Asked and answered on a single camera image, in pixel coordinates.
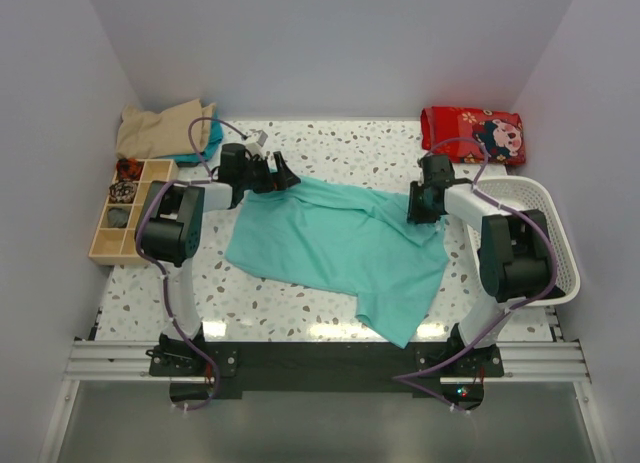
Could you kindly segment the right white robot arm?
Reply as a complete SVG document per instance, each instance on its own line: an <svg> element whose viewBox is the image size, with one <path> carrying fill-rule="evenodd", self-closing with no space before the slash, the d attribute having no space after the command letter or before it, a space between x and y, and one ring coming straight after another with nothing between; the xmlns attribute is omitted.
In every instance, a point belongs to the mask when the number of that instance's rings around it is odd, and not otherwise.
<svg viewBox="0 0 640 463"><path fill-rule="evenodd" d="M445 155L427 154L418 167L421 177L410 184L407 220L426 224L453 216L480 236L477 258L483 293L454 328L461 342L445 352L448 369L466 376L481 363L478 348L496 343L515 310L552 292L556 257L542 211L515 209L484 192L479 178L458 178Z"/></svg>

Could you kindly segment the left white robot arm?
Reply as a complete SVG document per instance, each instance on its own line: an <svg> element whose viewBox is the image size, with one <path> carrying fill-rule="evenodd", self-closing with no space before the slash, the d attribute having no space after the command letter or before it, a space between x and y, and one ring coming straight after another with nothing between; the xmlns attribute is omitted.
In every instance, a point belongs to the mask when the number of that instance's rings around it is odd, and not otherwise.
<svg viewBox="0 0 640 463"><path fill-rule="evenodd" d="M183 374L196 375L207 363L207 351L195 343L202 335L202 319L192 276L204 214L236 208L246 192L280 192L300 183L281 152L268 158L258 144L228 143L208 179L150 184L135 229L136 252L160 272L165 317L161 340L183 341L171 358Z"/></svg>

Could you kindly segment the mint green t shirt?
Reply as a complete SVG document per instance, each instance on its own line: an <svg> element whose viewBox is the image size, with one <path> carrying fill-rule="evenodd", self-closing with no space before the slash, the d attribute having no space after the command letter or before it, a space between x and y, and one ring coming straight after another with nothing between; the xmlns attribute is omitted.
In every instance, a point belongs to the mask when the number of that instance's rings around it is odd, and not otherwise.
<svg viewBox="0 0 640 463"><path fill-rule="evenodd" d="M305 178L249 193L226 259L259 278L356 298L356 318L404 348L427 316L449 262L441 224L411 224L409 199Z"/></svg>

